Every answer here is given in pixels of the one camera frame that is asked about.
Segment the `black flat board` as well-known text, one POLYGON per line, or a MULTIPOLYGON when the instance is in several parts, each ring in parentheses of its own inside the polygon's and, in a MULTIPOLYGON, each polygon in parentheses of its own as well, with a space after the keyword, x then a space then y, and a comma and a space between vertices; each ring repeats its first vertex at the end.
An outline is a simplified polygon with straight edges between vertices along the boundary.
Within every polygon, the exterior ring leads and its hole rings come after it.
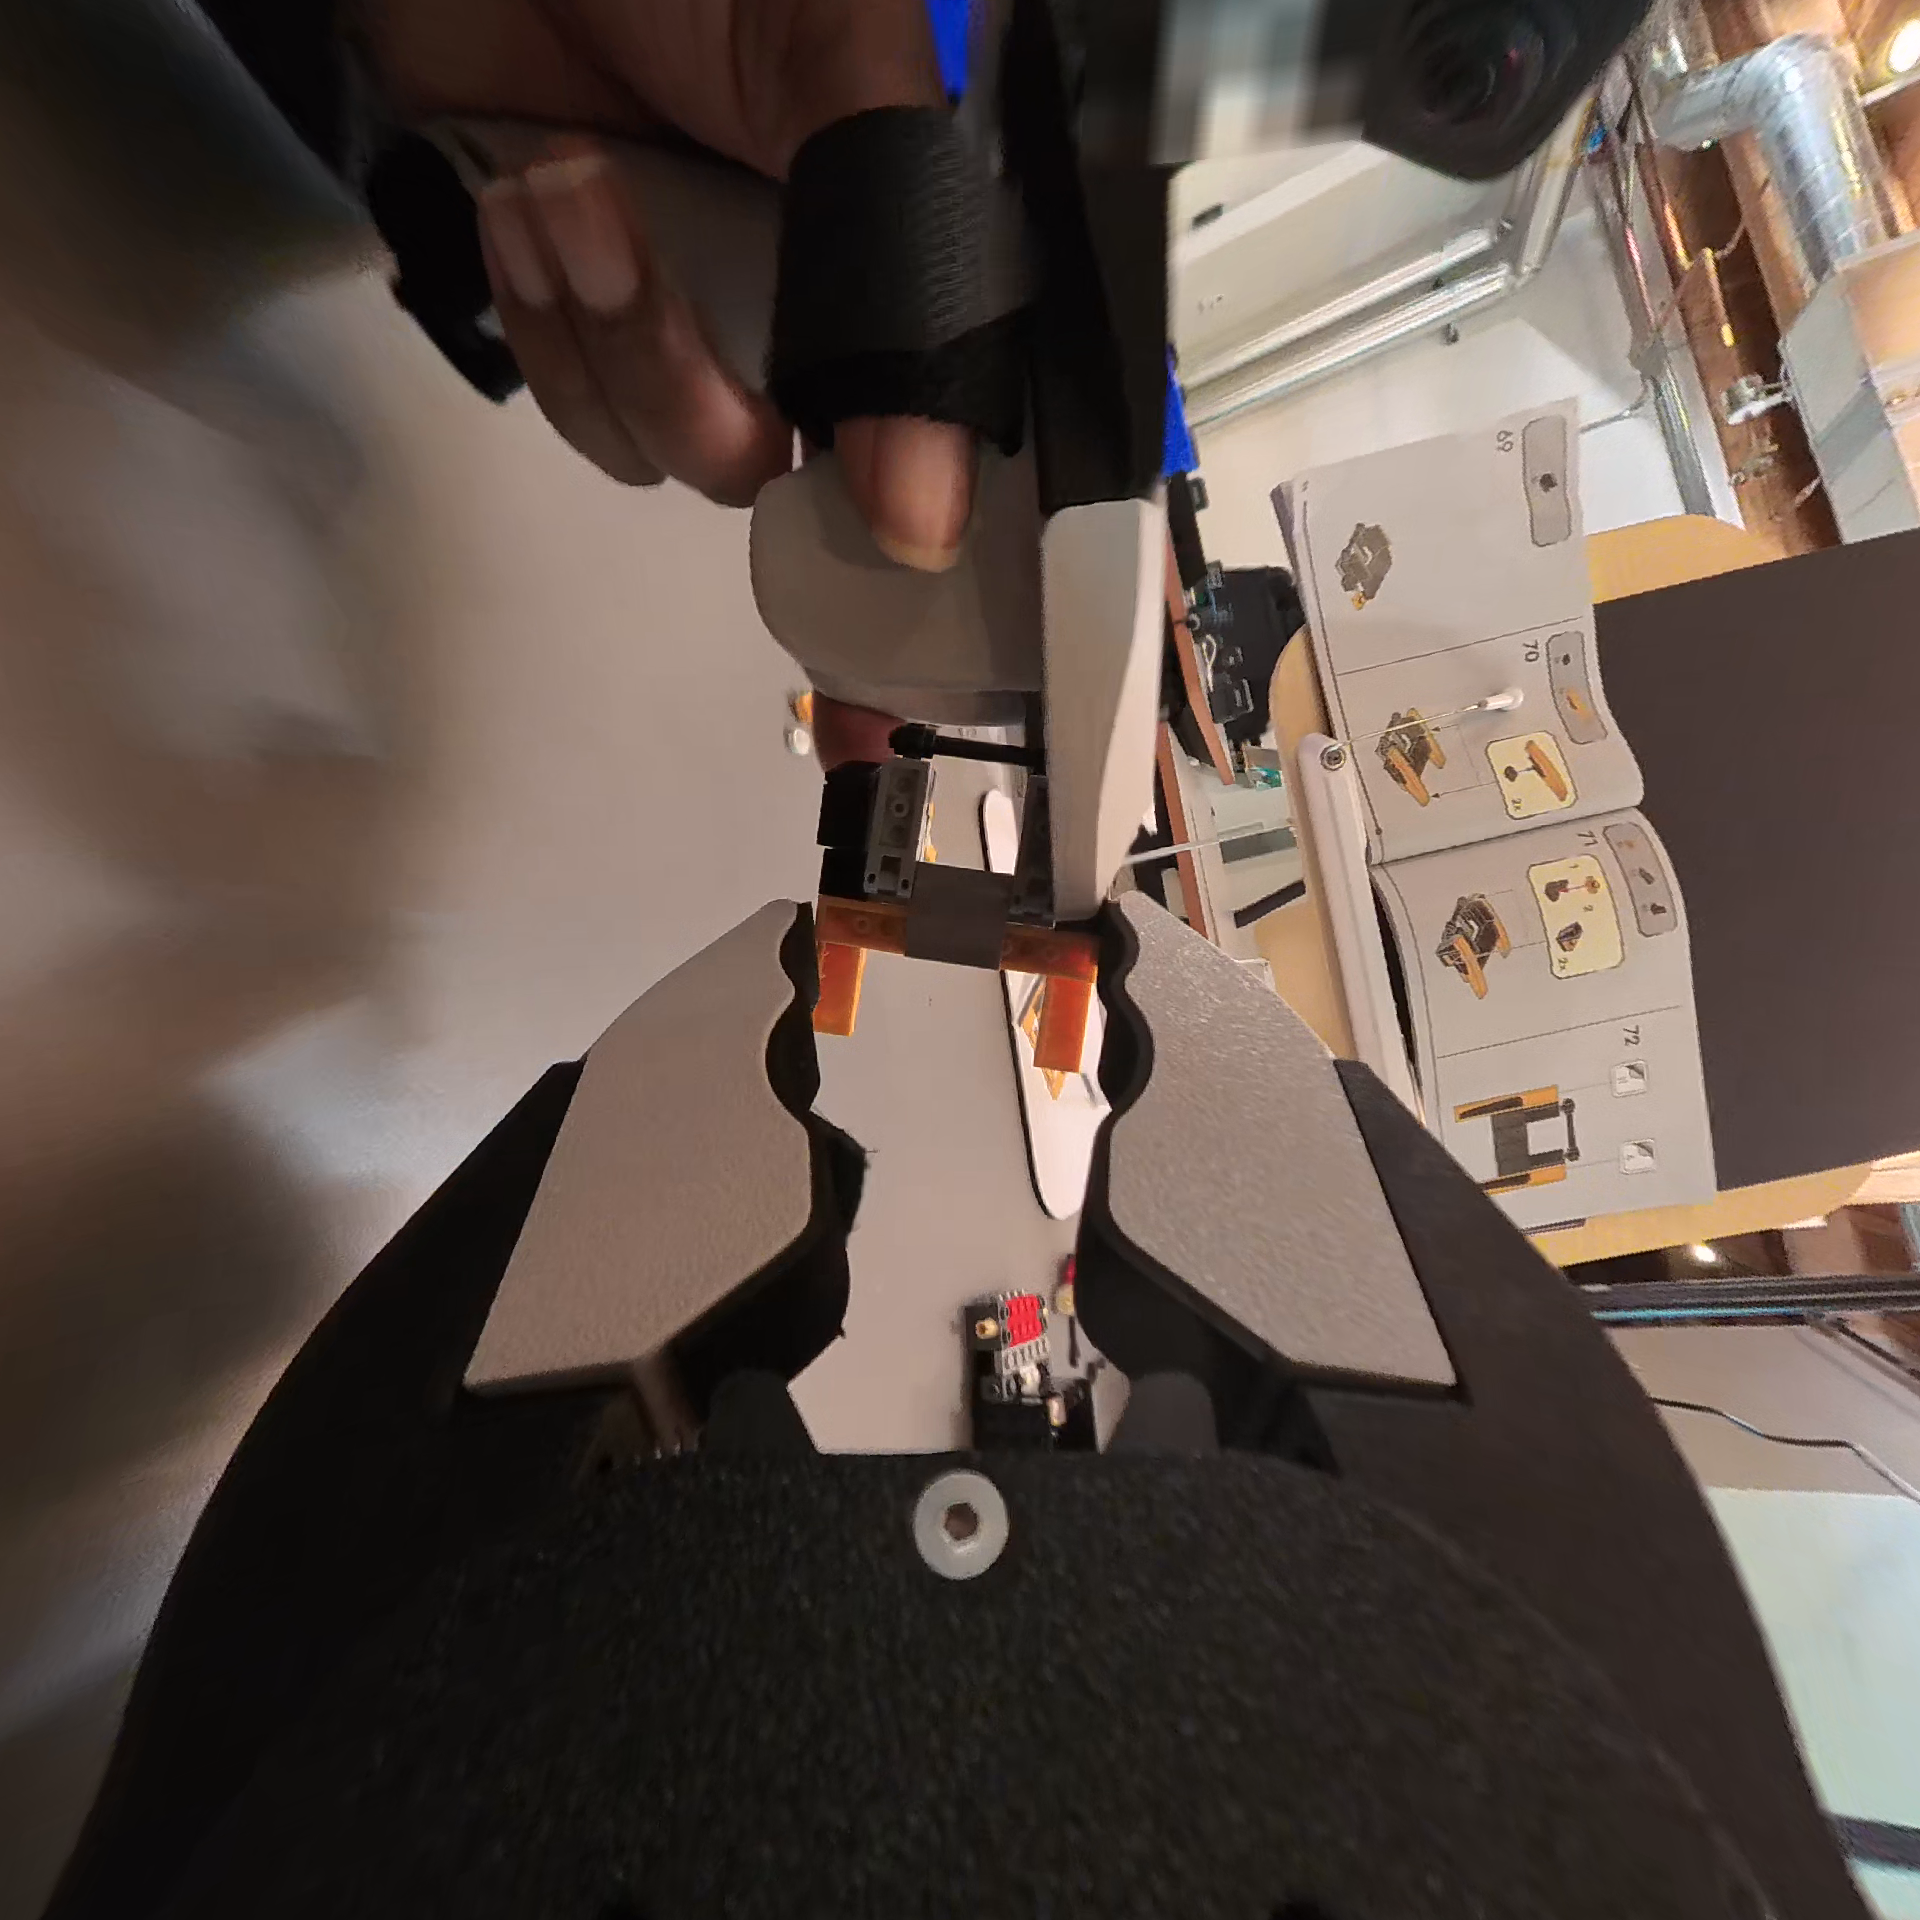
POLYGON ((1716 1189, 1918 1149, 1918 531, 1595 608, 1684 898, 1716 1189))

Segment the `person's left hand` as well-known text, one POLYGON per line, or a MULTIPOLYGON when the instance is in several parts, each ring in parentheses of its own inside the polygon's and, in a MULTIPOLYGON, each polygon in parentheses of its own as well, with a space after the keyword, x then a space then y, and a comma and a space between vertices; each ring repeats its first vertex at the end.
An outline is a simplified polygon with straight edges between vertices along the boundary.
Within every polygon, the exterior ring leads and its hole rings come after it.
POLYGON ((553 426, 628 485, 750 507, 793 465, 660 260, 604 138, 678 129, 779 178, 870 109, 943 109, 923 3, 356 3, 356 48, 404 123, 525 121, 546 146, 475 199, 495 320, 553 426))

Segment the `silver air duct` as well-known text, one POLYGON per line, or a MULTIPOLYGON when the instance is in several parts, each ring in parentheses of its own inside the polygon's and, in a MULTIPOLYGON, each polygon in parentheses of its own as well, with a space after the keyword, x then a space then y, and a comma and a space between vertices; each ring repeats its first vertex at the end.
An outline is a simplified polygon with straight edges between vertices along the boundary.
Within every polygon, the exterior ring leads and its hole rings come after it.
POLYGON ((1676 77, 1654 94, 1653 138, 1678 154, 1753 138, 1804 293, 1895 237, 1885 157, 1827 35, 1778 35, 1676 77))

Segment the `lego car chassis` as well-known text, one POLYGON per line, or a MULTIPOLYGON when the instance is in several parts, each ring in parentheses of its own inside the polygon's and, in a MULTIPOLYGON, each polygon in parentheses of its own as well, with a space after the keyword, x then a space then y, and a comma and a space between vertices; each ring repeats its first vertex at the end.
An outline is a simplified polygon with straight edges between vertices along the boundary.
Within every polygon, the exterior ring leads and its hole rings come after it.
POLYGON ((1100 1453, 1116 1373, 1078 1307, 1078 1256, 1038 1286, 977 1296, 963 1329, 973 1453, 1100 1453))

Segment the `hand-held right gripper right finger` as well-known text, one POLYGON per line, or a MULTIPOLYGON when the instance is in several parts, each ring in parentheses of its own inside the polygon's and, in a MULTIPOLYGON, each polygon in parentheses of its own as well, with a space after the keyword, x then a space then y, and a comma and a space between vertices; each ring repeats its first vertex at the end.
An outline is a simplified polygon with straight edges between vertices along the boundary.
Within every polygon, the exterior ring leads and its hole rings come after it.
POLYGON ((1100 916, 1078 1307, 1122 1377, 1451 1396, 1447 1351, 1322 1039, 1145 896, 1100 916))

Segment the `orange black lego subassembly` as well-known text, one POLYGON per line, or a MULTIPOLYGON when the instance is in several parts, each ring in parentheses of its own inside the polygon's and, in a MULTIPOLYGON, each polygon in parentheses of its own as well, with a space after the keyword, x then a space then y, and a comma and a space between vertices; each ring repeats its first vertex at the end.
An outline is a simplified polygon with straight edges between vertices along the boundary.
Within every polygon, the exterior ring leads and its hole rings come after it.
POLYGON ((849 761, 826 777, 818 811, 818 896, 814 901, 814 1033, 849 1039, 870 953, 1029 979, 1012 1033, 1051 1097, 1084 1072, 1098 990, 1098 940, 1061 921, 1051 868, 1051 781, 1044 751, 897 726, 888 757, 849 761), (963 868, 934 855, 941 763, 1014 771, 1012 868, 963 868))

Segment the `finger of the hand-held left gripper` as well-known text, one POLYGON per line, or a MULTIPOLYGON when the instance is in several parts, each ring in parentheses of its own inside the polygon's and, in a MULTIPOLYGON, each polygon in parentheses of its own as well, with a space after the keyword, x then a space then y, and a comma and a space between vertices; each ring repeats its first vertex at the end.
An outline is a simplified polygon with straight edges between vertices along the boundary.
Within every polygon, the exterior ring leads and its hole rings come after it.
POLYGON ((1098 914, 1151 805, 1164 626, 1162 497, 1061 508, 1040 531, 1051 912, 1098 914))

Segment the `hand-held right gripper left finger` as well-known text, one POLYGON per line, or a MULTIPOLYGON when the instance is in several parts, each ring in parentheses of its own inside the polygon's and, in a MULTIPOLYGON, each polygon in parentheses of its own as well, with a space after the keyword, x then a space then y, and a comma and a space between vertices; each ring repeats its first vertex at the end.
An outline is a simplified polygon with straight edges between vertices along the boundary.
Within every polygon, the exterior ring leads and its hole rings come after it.
POLYGON ((866 1149, 818 1112, 814 912, 769 901, 586 1048, 462 1384, 633 1384, 704 1422, 844 1327, 866 1149))

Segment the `lego instruction booklet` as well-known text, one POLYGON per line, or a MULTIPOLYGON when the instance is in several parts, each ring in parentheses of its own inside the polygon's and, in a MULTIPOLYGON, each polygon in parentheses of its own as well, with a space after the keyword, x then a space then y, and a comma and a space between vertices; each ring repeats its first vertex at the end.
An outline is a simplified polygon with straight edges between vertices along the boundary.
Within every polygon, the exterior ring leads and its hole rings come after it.
POLYGON ((1427 1131, 1532 1234, 1716 1193, 1691 942, 1610 708, 1578 401, 1273 488, 1427 1131))

